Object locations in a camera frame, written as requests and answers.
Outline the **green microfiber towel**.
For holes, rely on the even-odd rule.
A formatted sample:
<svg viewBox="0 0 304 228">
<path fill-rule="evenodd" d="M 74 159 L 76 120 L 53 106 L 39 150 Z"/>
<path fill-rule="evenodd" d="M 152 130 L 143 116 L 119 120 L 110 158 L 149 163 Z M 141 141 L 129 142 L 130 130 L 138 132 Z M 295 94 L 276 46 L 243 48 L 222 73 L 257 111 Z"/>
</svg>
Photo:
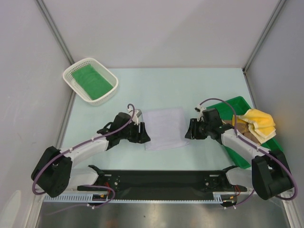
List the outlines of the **green microfiber towel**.
<svg viewBox="0 0 304 228">
<path fill-rule="evenodd" d="M 92 100 L 104 96 L 113 88 L 91 65 L 77 69 L 72 73 L 72 77 Z"/>
</svg>

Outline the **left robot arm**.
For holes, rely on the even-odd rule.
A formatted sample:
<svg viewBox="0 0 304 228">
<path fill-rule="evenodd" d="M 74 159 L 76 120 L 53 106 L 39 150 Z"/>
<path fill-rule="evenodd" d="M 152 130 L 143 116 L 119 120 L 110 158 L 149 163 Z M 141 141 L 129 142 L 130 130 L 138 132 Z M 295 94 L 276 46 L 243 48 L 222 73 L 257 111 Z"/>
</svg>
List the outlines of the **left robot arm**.
<svg viewBox="0 0 304 228">
<path fill-rule="evenodd" d="M 72 169 L 91 156 L 105 152 L 128 140 L 131 143 L 144 144 L 151 139 L 145 123 L 139 121 L 141 110 L 120 112 L 112 122 L 97 131 L 97 136 L 73 146 L 66 151 L 54 146 L 46 148 L 32 172 L 32 191 L 35 195 L 47 194 L 57 197 L 71 182 Z"/>
</svg>

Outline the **light blue cloth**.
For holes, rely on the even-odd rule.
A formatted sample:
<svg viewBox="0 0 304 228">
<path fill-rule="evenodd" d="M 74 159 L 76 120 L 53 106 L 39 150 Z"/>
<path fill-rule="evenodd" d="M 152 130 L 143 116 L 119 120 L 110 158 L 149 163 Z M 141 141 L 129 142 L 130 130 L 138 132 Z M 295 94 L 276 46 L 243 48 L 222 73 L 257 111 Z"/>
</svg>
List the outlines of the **light blue cloth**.
<svg viewBox="0 0 304 228">
<path fill-rule="evenodd" d="M 145 143 L 147 151 L 175 149 L 189 144 L 185 139 L 187 126 L 182 108 L 146 111 L 143 121 L 151 139 Z"/>
</svg>

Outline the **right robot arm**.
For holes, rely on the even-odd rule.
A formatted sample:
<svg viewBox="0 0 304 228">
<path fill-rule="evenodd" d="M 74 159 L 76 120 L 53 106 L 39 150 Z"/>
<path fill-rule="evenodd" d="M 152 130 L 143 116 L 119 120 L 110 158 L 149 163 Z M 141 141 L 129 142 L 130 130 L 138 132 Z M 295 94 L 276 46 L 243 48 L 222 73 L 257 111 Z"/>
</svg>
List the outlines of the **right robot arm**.
<svg viewBox="0 0 304 228">
<path fill-rule="evenodd" d="M 190 120 L 185 138 L 204 140 L 210 137 L 238 153 L 251 164 L 252 187 L 260 198 L 282 199 L 281 193 L 288 190 L 294 190 L 290 200 L 297 196 L 298 186 L 282 151 L 269 150 L 246 138 L 236 124 L 223 123 L 216 108 L 196 107 L 195 110 L 199 116 Z"/>
</svg>

